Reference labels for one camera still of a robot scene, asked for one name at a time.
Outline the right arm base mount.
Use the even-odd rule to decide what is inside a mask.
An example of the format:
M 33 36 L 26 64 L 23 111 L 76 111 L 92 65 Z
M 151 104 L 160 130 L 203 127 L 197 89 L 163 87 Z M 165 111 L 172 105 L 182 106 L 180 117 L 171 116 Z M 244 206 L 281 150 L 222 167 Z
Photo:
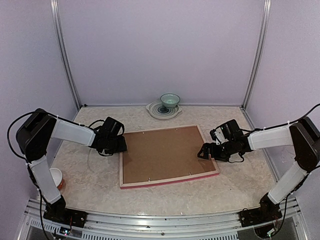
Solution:
M 274 204 L 267 193 L 260 199 L 259 207 L 243 209 L 238 215 L 243 228 L 267 223 L 283 217 L 280 204 Z

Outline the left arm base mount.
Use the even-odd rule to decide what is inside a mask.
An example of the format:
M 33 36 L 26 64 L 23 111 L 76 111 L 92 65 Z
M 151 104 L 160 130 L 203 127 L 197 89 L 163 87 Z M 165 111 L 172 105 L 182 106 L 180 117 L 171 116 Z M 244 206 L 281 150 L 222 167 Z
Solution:
M 84 228 L 88 213 L 66 207 L 66 201 L 61 195 L 54 203 L 49 203 L 46 199 L 45 212 L 43 217 L 56 223 L 68 225 L 70 227 Z

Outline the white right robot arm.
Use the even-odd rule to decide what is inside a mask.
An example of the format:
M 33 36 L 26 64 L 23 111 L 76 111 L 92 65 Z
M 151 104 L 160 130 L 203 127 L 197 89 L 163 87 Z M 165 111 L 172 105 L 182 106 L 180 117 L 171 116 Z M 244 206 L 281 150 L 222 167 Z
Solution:
M 210 135 L 212 142 L 204 143 L 197 154 L 200 159 L 229 162 L 235 154 L 243 157 L 257 150 L 293 147 L 295 157 L 292 166 L 260 200 L 260 207 L 255 212 L 260 222 L 268 221 L 275 214 L 275 207 L 295 192 L 308 175 L 319 167 L 320 131 L 307 116 L 247 133 L 232 119 L 211 130 Z

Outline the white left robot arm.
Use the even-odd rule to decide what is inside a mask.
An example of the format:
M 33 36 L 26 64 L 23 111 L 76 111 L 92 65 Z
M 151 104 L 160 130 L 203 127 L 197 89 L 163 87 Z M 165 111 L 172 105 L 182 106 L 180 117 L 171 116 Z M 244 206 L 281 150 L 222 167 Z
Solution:
M 40 196 L 48 205 L 52 205 L 50 214 L 57 221 L 66 222 L 70 218 L 70 211 L 61 204 L 64 199 L 55 185 L 47 160 L 50 142 L 60 140 L 74 143 L 94 149 L 103 157 L 110 157 L 127 150 L 125 126 L 112 117 L 102 120 L 97 127 L 86 126 L 41 108 L 25 114 L 25 117 L 26 121 L 15 136 L 22 158 Z

